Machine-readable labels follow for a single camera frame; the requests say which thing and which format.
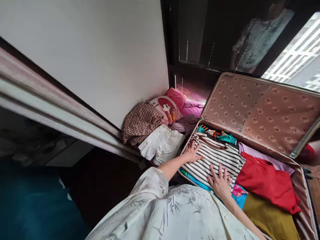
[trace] anime girl print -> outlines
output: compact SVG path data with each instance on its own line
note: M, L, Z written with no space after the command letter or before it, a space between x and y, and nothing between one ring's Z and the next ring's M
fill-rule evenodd
M162 108L162 111L166 114L169 123L173 123L177 120L177 111L173 104L166 98L158 98L159 105Z

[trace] purple fabric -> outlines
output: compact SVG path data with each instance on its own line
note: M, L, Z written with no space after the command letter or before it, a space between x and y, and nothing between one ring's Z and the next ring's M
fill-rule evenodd
M177 130L178 132L182 133L185 132L186 129L184 128L184 126L181 123L172 123L171 125L171 129L172 130Z
M186 101L184 103L183 109L180 111L180 113L183 116L188 116L190 114L195 115L196 117L201 118L201 113L204 107L204 103L202 102L196 102L196 101Z
M257 150L254 150L253 148L248 147L247 145L239 142L239 154L241 154L242 152L250 154L253 157L261 158L263 160L271 162L273 164L274 168L277 170L285 171L285 172L289 173L290 175L292 175L294 173L294 169L289 167L287 164L280 162L272 157L269 157L269 156L267 156Z
M179 119L176 122L178 125L173 123L171 126L171 129L177 130L178 132L180 132L179 129L183 130L182 132L185 131L186 132L185 135L188 136L192 133L193 129L195 128L199 120L200 120L199 117L196 117L195 115L190 114L188 116L184 116L181 119Z

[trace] white clothing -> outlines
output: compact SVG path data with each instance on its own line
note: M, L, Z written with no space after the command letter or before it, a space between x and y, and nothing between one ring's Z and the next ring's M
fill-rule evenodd
M293 11L284 9L276 19L252 19L232 48L239 53L238 70L246 71L259 64L293 15Z
M151 167L130 195L107 213L86 239L258 238L213 193L187 184L168 188L163 172Z
M153 162L158 166L175 158L181 144L186 138L185 135L179 133L177 130L171 130L171 133L171 136L165 144L157 148L157 154Z
M165 125L160 125L139 145L141 155L150 161L156 154L157 148L162 146L170 136L170 129Z

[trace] person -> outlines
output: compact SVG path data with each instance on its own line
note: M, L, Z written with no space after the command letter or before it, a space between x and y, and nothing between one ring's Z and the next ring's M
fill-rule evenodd
M231 197L231 178L219 166L208 178L217 195L184 184L168 182L186 162L202 159L199 144L190 143L183 155L158 168L151 167L138 179L130 195L115 206L91 231L87 240L116 239L264 239Z
M266 14L250 21L232 47L231 70L253 73L294 15L285 5L286 0L272 0Z

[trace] striped shirt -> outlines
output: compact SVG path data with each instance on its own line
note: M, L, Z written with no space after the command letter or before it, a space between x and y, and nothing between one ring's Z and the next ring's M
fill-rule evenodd
M207 180L207 176L213 177L209 167L212 165L215 173L219 175L219 164L222 164L223 171L225 167L228 168L228 175L232 179L232 191L234 182L246 160L239 155L239 151L236 148L227 143L224 145L213 141L207 137L206 133L194 132L191 140L193 139L195 140L195 148L199 143L202 143L197 155L203 156L204 158L193 163L185 163L182 168L194 176L198 181L211 187Z

